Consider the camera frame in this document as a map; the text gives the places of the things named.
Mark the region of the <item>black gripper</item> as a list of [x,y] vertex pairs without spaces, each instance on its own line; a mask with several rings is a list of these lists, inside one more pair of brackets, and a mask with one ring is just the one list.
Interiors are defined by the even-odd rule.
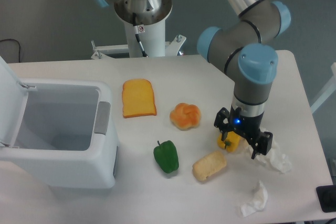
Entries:
[[272,146],[273,134],[260,129],[263,115],[264,112],[250,117],[242,115],[239,107],[234,109],[231,106],[230,113],[226,108],[221,108],[216,114],[214,126],[221,132],[222,141],[227,139],[229,132],[245,138],[253,149],[251,159],[255,159],[259,154],[266,156]]

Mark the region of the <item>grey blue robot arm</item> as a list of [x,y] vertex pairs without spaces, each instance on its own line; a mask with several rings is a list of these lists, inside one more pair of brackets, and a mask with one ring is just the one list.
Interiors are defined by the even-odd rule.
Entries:
[[[128,32],[130,57],[167,55],[164,35],[150,31],[150,26],[165,21],[172,10],[171,0],[95,1],[101,7],[114,5]],[[267,42],[289,27],[291,15],[281,2],[228,1],[239,18],[238,24],[227,31],[207,28],[197,41],[198,53],[234,82],[231,107],[217,113],[214,125],[223,138],[234,132],[247,140],[253,155],[266,155],[273,135],[263,132],[260,123],[278,64],[278,55]]]

